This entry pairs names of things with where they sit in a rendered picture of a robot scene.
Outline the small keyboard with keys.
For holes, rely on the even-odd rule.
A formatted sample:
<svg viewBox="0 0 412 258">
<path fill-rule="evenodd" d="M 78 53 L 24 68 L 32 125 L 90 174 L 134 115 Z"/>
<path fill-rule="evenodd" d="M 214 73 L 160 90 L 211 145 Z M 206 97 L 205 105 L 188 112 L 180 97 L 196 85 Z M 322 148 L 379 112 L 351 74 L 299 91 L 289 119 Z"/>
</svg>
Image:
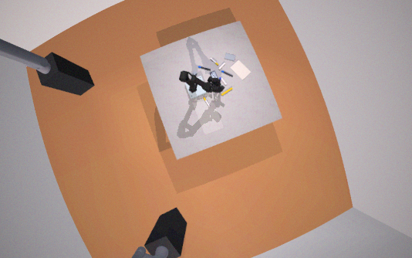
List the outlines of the small keyboard with keys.
<svg viewBox="0 0 412 258">
<path fill-rule="evenodd" d="M 212 78 L 218 78 L 216 71 L 211 71 L 210 74 Z"/>
</svg>

